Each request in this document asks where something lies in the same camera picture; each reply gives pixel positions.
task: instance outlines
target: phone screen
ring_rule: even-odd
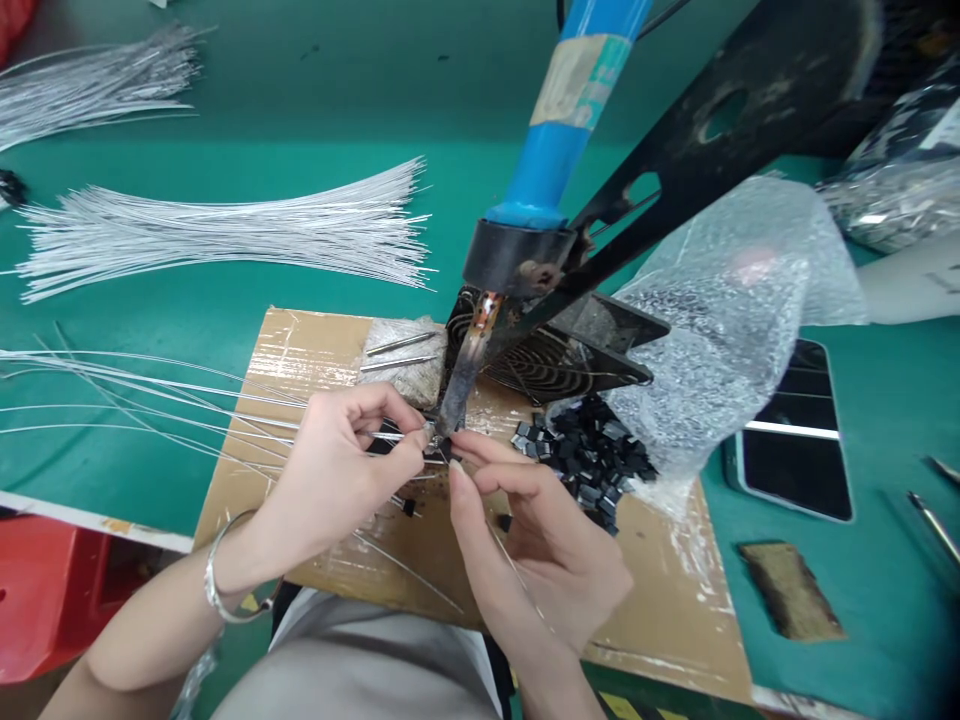
[[[822,345],[797,341],[777,392],[756,419],[780,426],[780,432],[742,431],[742,479],[747,487],[814,513],[852,520],[853,503],[839,436],[825,439],[787,434],[791,426],[838,430]]]

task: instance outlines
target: blue soldering iron handle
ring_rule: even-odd
[[[505,199],[489,222],[566,224],[560,199],[620,77],[653,0],[576,0],[550,60]]]

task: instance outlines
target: green workbench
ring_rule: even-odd
[[[589,198],[752,5],[694,0],[640,44],[566,209]],[[41,6],[28,53],[132,41],[173,17],[219,29],[204,50],[203,76],[185,96],[199,117],[65,134],[0,157],[38,202],[88,183],[167,200],[287,198],[426,156],[430,187],[410,209],[432,213],[423,239],[428,265],[439,270],[435,292],[220,264],[110,281],[21,307],[20,281],[0,276],[0,348],[37,347],[34,333],[54,341],[59,321],[78,348],[161,355],[238,375],[270,305],[445,319],[473,224],[506,188],[556,38],[548,0],[175,0],[166,12],[146,0]],[[800,179],[820,170],[804,160],[780,167]],[[17,220],[0,216],[0,270],[27,255]],[[754,681],[870,716],[932,717],[957,659],[960,572],[904,494],[924,496],[960,537],[960,491],[920,463],[932,454],[960,466],[960,322],[805,335],[830,354],[856,523],[832,524],[737,494],[724,485],[717,460],[704,473]],[[57,402],[98,400],[65,376],[0,381],[0,407]],[[74,411],[71,420],[104,417]],[[0,429],[21,424],[22,417],[0,415]],[[0,436],[0,491],[190,536],[213,463],[145,433],[7,435]],[[800,548],[848,641],[804,646],[774,632],[734,549],[768,539]]]

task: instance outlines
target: smartphone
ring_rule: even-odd
[[[827,351],[798,340],[767,406],[726,441],[724,475],[736,490],[835,522],[853,522]]]

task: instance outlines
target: white wire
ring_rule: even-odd
[[[72,48],[0,73],[0,152],[76,128],[189,110],[168,98],[198,74],[194,44],[209,31],[171,25],[129,45]]]
[[[426,215],[404,206],[423,158],[322,193],[260,203],[177,203],[99,187],[21,208],[33,252],[16,269],[25,304],[86,285],[200,263],[256,261],[425,288]]]
[[[66,346],[67,346],[66,338],[64,337],[62,331],[60,330],[59,325],[56,326],[56,330],[57,330],[57,334],[58,334],[61,342],[63,342],[64,347],[66,348]],[[223,458],[225,458],[225,459],[227,459],[227,460],[230,460],[230,461],[232,461],[232,462],[236,462],[236,463],[238,463],[238,464],[240,464],[240,465],[243,465],[243,466],[244,466],[245,468],[247,468],[248,470],[250,470],[250,471],[252,471],[252,472],[260,475],[261,477],[266,478],[266,480],[267,480],[267,482],[268,482],[268,484],[267,484],[267,491],[269,491],[269,488],[273,485],[274,482],[276,482],[276,480],[275,480],[273,477],[271,477],[270,475],[267,475],[267,474],[266,474],[265,472],[263,472],[260,468],[266,468],[266,469],[269,469],[269,470],[280,471],[280,470],[283,469],[283,465],[268,465],[268,464],[265,464],[265,463],[247,462],[247,461],[245,461],[245,460],[240,460],[239,458],[233,457],[232,455],[230,455],[230,454],[228,454],[228,453],[226,453],[226,452],[223,452],[222,450],[219,450],[219,451],[218,451],[218,450],[216,450],[215,448],[212,448],[212,447],[210,447],[209,445],[206,445],[206,444],[204,444],[204,443],[201,443],[201,442],[199,442],[199,441],[197,441],[197,440],[193,440],[193,439],[191,439],[191,438],[183,437],[182,435],[175,435],[175,434],[172,434],[172,433],[167,433],[167,432],[164,432],[164,431],[159,430],[159,429],[157,429],[157,428],[154,428],[154,427],[151,426],[149,423],[147,423],[146,421],[144,421],[144,420],[142,420],[141,418],[139,418],[139,417],[138,417],[138,414],[147,414],[147,415],[152,415],[152,416],[164,417],[164,418],[168,418],[168,419],[171,419],[171,420],[177,420],[177,421],[184,422],[184,423],[187,423],[187,424],[190,424],[190,425],[194,425],[194,426],[197,426],[197,427],[202,427],[202,428],[205,428],[205,429],[208,429],[208,430],[212,430],[213,432],[216,432],[216,433],[218,433],[218,434],[222,434],[222,435],[224,435],[224,436],[230,435],[231,437],[234,437],[235,435],[239,434],[239,435],[245,435],[245,436],[262,437],[262,438],[267,438],[267,439],[273,439],[273,440],[277,440],[277,441],[283,442],[283,443],[288,442],[288,440],[285,439],[285,438],[278,438],[277,436],[272,435],[271,433],[268,433],[268,432],[262,430],[261,428],[256,428],[256,427],[252,426],[251,423],[246,419],[246,418],[250,418],[250,417],[252,417],[252,416],[241,416],[241,415],[239,415],[239,414],[237,414],[237,413],[231,413],[230,411],[226,411],[226,410],[224,410],[223,408],[220,408],[220,407],[218,407],[218,406],[216,406],[216,405],[213,405],[212,403],[210,403],[210,402],[208,402],[208,401],[206,401],[206,400],[204,400],[204,399],[202,399],[202,398],[199,398],[199,397],[196,397],[196,396],[194,396],[194,395],[191,395],[190,393],[186,392],[185,390],[180,389],[178,386],[176,386],[176,384],[174,384],[172,387],[169,388],[169,389],[170,389],[170,392],[171,392],[171,393],[177,393],[177,394],[181,395],[181,397],[177,397],[176,395],[172,395],[172,394],[170,394],[170,393],[161,392],[161,391],[159,391],[159,390],[154,390],[153,388],[149,388],[149,387],[140,385],[140,384],[138,384],[138,383],[127,382],[126,380],[121,380],[121,379],[118,379],[118,378],[115,378],[115,377],[112,377],[112,376],[108,376],[108,377],[102,378],[102,379],[105,379],[105,380],[107,380],[107,381],[109,381],[109,382],[116,382],[116,383],[119,383],[119,384],[124,385],[124,386],[127,386],[127,387],[131,387],[131,388],[135,388],[135,389],[138,389],[138,390],[141,390],[141,391],[144,391],[144,392],[156,394],[156,395],[159,395],[160,397],[164,397],[164,398],[167,398],[167,399],[170,399],[170,400],[174,400],[174,401],[177,401],[177,402],[185,402],[185,403],[187,403],[187,404],[194,405],[194,406],[196,406],[196,407],[201,407],[201,408],[204,408],[204,409],[207,409],[207,410],[213,410],[213,411],[217,411],[217,412],[224,412],[224,413],[226,413],[226,414],[228,414],[228,415],[231,415],[232,417],[236,417],[238,420],[240,420],[241,422],[243,422],[243,423],[245,423],[245,424],[247,424],[247,425],[251,425],[251,427],[254,427],[254,429],[256,429],[256,430],[258,431],[258,434],[254,434],[254,433],[244,433],[244,432],[238,433],[238,432],[235,431],[235,430],[224,430],[223,428],[221,428],[221,427],[219,427],[219,426],[211,425],[211,424],[209,424],[209,423],[202,423],[202,422],[199,422],[199,421],[190,420],[190,419],[188,419],[188,418],[183,418],[183,417],[180,417],[180,416],[178,416],[178,415],[173,415],[173,414],[171,414],[171,413],[165,413],[165,412],[163,412],[163,411],[153,410],[153,409],[148,408],[147,406],[145,406],[145,405],[143,405],[143,404],[141,404],[141,403],[139,403],[139,402],[136,402],[136,401],[134,401],[134,400],[130,400],[129,398],[123,398],[122,396],[118,395],[117,393],[114,393],[114,392],[112,392],[111,390],[108,390],[108,389],[106,389],[106,388],[103,388],[103,387],[99,386],[99,385],[93,380],[93,376],[96,375],[96,370],[113,370],[113,368],[107,368],[106,366],[99,366],[99,365],[95,365],[95,364],[92,364],[92,363],[79,363],[79,362],[66,361],[66,360],[62,360],[61,358],[59,358],[59,357],[57,357],[57,356],[58,356],[58,355],[61,355],[61,354],[66,354],[68,357],[70,357],[70,358],[72,359],[74,354],[88,354],[88,355],[108,355],[108,356],[114,356],[114,357],[125,357],[125,358],[139,359],[139,360],[154,360],[154,361],[157,361],[157,362],[166,362],[166,363],[170,363],[170,364],[174,364],[174,365],[181,365],[181,366],[190,367],[190,368],[194,368],[194,369],[205,370],[205,371],[208,371],[208,372],[217,374],[217,375],[222,375],[222,376],[224,376],[224,377],[233,378],[233,379],[235,379],[235,380],[238,380],[238,381],[241,381],[241,382],[242,382],[243,380],[242,380],[241,378],[238,378],[238,377],[236,377],[236,376],[230,375],[229,373],[223,373],[223,372],[220,372],[220,371],[218,371],[218,370],[214,370],[214,369],[212,369],[212,368],[203,367],[203,366],[200,366],[200,365],[192,365],[192,364],[190,364],[190,363],[183,363],[183,362],[176,361],[176,360],[168,360],[168,359],[166,359],[166,358],[159,358],[159,357],[148,356],[148,355],[135,355],[135,354],[132,354],[132,353],[106,353],[106,352],[100,353],[100,352],[95,352],[95,351],[71,350],[71,349],[69,349],[69,348],[67,348],[67,349],[65,349],[65,350],[51,350],[51,349],[48,348],[42,341],[40,341],[39,338],[38,338],[38,341],[39,341],[40,344],[44,347],[44,350],[43,350],[43,351],[22,351],[22,352],[0,351],[0,361],[2,361],[2,360],[7,360],[7,361],[10,361],[10,362],[28,363],[28,364],[31,364],[31,363],[32,363],[32,364],[38,364],[38,363],[39,363],[39,364],[41,364],[42,366],[41,366],[40,368],[35,369],[35,370],[26,370],[26,371],[21,371],[21,372],[19,372],[19,373],[12,373],[12,374],[7,374],[7,375],[5,375],[5,376],[0,376],[0,379],[4,379],[4,378],[9,379],[9,378],[11,378],[11,377],[14,377],[14,376],[16,376],[16,375],[22,374],[22,373],[24,373],[24,372],[35,372],[35,371],[37,371],[37,370],[39,370],[39,371],[49,371],[49,372],[69,372],[69,373],[71,373],[71,374],[73,374],[73,375],[76,375],[76,376],[82,378],[83,380],[85,380],[86,382],[88,382],[90,385],[92,385],[101,395],[103,395],[103,397],[105,397],[105,398],[111,403],[111,405],[109,405],[109,406],[105,406],[105,405],[92,405],[92,404],[90,404],[90,405],[83,405],[83,404],[80,404],[80,405],[63,405],[63,404],[53,404],[53,405],[25,405],[25,406],[14,407],[14,408],[0,408],[0,413],[3,413],[3,412],[13,412],[13,411],[18,411],[18,410],[49,410],[49,409],[61,409],[61,408],[63,408],[63,409],[66,409],[66,408],[102,409],[102,410],[108,410],[108,411],[120,411],[120,412],[123,412],[127,417],[129,417],[129,418],[133,419],[135,422],[137,422],[137,423],[138,423],[138,426],[132,426],[132,425],[117,425],[117,424],[112,424],[112,423],[55,423],[55,424],[48,424],[48,425],[31,425],[31,426],[16,427],[16,428],[4,428],[4,429],[0,429],[0,435],[8,435],[8,434],[13,434],[13,433],[36,431],[36,430],[50,430],[50,429],[63,429],[63,428],[105,428],[105,429],[118,429],[118,430],[133,430],[133,431],[137,431],[137,432],[149,432],[149,433],[151,433],[151,434],[160,435],[161,437],[164,437],[164,438],[166,438],[166,439],[168,439],[168,440],[171,440],[172,442],[175,442],[175,443],[177,443],[177,444],[179,444],[179,445],[182,445],[182,446],[184,446],[184,447],[186,447],[186,448],[188,448],[188,449],[194,450],[194,451],[196,451],[196,452],[200,452],[200,453],[202,453],[202,454],[209,455],[209,456],[212,456],[212,457],[215,457],[215,458],[218,458],[218,459],[221,458],[221,457],[223,457]],[[49,361],[51,361],[51,360],[54,361],[53,366],[49,366],[49,365],[47,365],[46,363],[44,363],[43,361],[45,361],[45,360],[46,360],[47,362],[49,362]],[[155,379],[155,378],[148,378],[148,377],[144,377],[144,376],[137,376],[137,375],[132,374],[132,373],[124,373],[123,375],[124,375],[124,376],[133,377],[133,378],[139,378],[139,380],[142,381],[142,382],[144,382],[144,383],[157,383],[157,384],[161,384],[161,385],[166,384],[166,383],[164,383],[164,382],[162,382],[162,381],[159,381],[159,380],[157,380],[157,379]],[[212,389],[212,388],[199,388],[199,389],[200,389],[200,390],[203,390],[203,391],[213,392],[213,389]],[[286,396],[284,393],[280,393],[279,391],[274,391],[274,392],[276,392],[278,395]],[[300,402],[300,403],[302,403],[302,401],[298,401],[296,398],[292,398],[292,399],[293,399],[295,402]],[[123,406],[120,405],[119,401],[123,401],[123,402],[126,402],[126,403],[128,403],[128,404],[134,405],[135,407],[140,408],[140,409],[134,409],[134,408],[130,408],[130,407],[123,407]],[[280,404],[287,405],[287,404],[292,404],[292,403],[283,402],[283,403],[280,403]],[[270,421],[268,421],[268,420],[265,419],[265,418],[254,418],[254,419],[255,419],[255,420],[258,420],[258,421],[262,421],[262,422],[270,422]],[[234,439],[236,439],[236,440],[238,440],[238,441],[240,441],[240,442],[242,442],[242,443],[245,443],[245,444],[247,444],[247,445],[250,445],[250,446],[252,446],[252,447],[254,447],[254,448],[258,449],[258,450],[261,450],[261,451],[267,452],[267,453],[269,453],[269,454],[271,454],[271,455],[274,455],[274,456],[276,456],[276,457],[278,457],[278,458],[280,458],[280,459],[286,460],[286,456],[281,455],[281,454],[279,454],[279,453],[275,453],[275,452],[273,452],[273,451],[270,451],[270,450],[268,450],[267,448],[264,448],[264,447],[262,447],[262,446],[260,446],[260,445],[257,445],[257,444],[254,444],[254,443],[250,443],[250,442],[244,440],[242,437],[235,437]],[[393,496],[391,496],[390,502],[391,502],[392,504],[398,506],[398,507],[401,507],[401,508],[402,508],[403,505],[404,505],[404,500],[403,500],[403,498],[401,498],[400,496],[398,496],[398,495],[396,495],[396,494],[394,494]],[[416,511],[414,511],[414,515],[417,516],[417,517],[420,517],[420,513],[416,512]],[[411,568],[409,565],[405,564],[404,562],[402,562],[402,561],[399,560],[398,558],[396,558],[396,557],[394,557],[393,555],[391,555],[390,553],[388,553],[386,550],[384,550],[382,547],[380,547],[380,546],[379,546],[376,542],[374,542],[372,539],[367,538],[367,537],[364,537],[364,535],[363,535],[359,530],[355,530],[355,531],[353,532],[353,536],[354,536],[355,538],[357,538],[357,540],[359,540],[361,543],[363,543],[364,545],[366,545],[367,547],[371,548],[372,550],[374,550],[374,551],[377,552],[378,554],[380,554],[380,555],[382,555],[383,557],[385,557],[385,558],[386,558],[387,560],[389,560],[390,562],[393,562],[394,564],[396,564],[396,565],[397,565],[399,568],[401,568],[403,571],[405,571],[405,572],[409,573],[410,575],[412,575],[417,581],[419,581],[419,582],[422,583],[424,586],[426,586],[428,589],[430,589],[431,591],[433,591],[438,597],[440,597],[442,600],[444,600],[444,601],[447,602],[449,605],[451,605],[453,608],[455,608],[459,613],[461,613],[461,614],[463,613],[463,609],[462,609],[456,602],[454,602],[449,596],[447,596],[445,593],[443,593],[436,585],[434,585],[434,584],[431,583],[429,580],[427,580],[426,578],[424,578],[422,575],[420,575],[419,573],[417,573],[417,572],[416,572],[415,570],[413,570],[413,568]]]

